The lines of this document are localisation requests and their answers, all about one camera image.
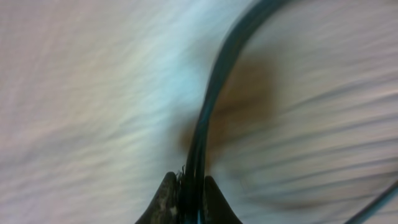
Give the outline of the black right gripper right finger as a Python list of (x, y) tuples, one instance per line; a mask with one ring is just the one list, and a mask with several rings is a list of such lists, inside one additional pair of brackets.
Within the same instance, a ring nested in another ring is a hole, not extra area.
[(206, 224), (243, 224), (211, 176), (205, 177), (203, 209)]

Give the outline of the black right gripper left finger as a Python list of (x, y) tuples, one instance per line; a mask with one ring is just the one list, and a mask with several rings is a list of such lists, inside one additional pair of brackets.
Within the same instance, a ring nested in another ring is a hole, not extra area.
[(178, 223), (177, 176), (174, 172), (168, 172), (159, 185), (149, 206), (137, 220), (136, 224), (176, 223)]

